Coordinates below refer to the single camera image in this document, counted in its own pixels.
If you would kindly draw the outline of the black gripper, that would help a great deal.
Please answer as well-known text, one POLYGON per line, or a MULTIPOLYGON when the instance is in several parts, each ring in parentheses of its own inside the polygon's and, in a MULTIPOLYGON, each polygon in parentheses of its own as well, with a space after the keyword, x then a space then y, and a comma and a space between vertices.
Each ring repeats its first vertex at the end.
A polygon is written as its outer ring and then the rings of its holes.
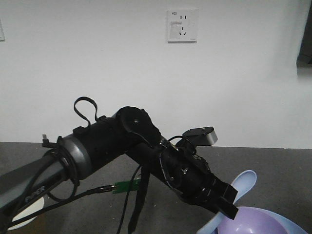
POLYGON ((162 181, 185 203, 235 218, 234 200, 238 191, 215 176, 207 161, 197 154, 173 145, 159 148, 159 174, 162 181))

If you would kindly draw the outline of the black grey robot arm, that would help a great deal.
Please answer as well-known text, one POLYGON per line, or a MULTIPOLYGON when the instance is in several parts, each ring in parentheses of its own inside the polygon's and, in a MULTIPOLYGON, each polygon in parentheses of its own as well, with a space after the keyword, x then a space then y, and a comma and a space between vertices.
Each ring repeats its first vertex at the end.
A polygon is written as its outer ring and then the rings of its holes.
POLYGON ((183 202, 233 219, 237 190, 218 179, 196 153, 197 146, 216 141, 213 127, 202 127, 187 130, 172 144, 144 110, 123 107, 112 117, 77 127, 54 144, 45 143, 49 151, 42 158, 2 175, 0 216, 7 219, 63 181, 79 183, 118 156, 128 155, 183 202))

